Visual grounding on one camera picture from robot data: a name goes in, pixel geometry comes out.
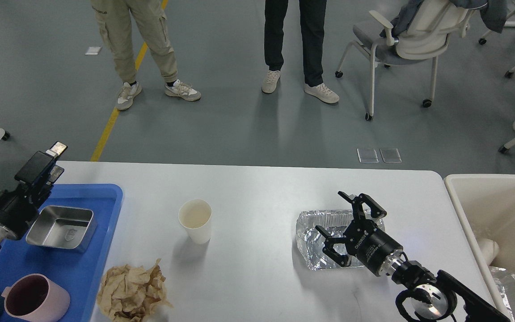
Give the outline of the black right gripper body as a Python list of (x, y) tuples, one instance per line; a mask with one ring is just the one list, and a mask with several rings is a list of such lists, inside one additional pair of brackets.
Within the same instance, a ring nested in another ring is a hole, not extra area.
[(403, 251), (403, 246), (373, 221), (352, 221), (345, 230), (345, 239), (347, 253), (375, 276), (381, 276), (382, 266), (389, 255)]

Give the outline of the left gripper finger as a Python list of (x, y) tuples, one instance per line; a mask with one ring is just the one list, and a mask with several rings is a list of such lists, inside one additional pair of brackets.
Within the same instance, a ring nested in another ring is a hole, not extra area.
[(54, 183), (63, 175), (63, 167), (56, 165), (57, 160), (68, 148), (57, 141), (45, 152), (37, 151), (16, 173), (14, 179), (20, 182), (18, 188), (29, 202), (44, 202)]

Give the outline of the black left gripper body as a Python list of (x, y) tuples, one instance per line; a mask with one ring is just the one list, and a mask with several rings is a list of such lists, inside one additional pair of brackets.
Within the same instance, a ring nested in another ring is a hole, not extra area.
[(39, 215), (39, 203), (20, 191), (0, 191), (0, 249), (4, 240), (20, 240)]

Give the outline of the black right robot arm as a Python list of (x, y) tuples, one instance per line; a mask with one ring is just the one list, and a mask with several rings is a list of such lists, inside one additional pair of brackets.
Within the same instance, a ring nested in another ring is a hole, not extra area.
[(431, 273), (418, 261), (409, 260), (403, 246), (378, 228), (375, 219), (386, 210), (369, 195), (338, 194), (352, 206), (352, 221), (340, 237), (322, 226), (323, 253), (342, 267), (356, 258), (375, 276), (387, 275), (405, 290), (395, 298), (399, 314), (408, 322), (437, 322), (453, 318), (457, 299), (464, 300), (466, 322), (507, 322), (509, 318), (449, 273)]

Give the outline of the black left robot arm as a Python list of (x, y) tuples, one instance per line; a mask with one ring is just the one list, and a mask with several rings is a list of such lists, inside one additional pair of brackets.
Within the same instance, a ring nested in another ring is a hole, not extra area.
[(64, 172), (57, 160), (66, 149), (57, 141), (45, 152), (36, 152), (15, 175), (17, 187), (0, 191), (0, 250), (5, 240), (20, 240), (39, 217), (41, 206)]

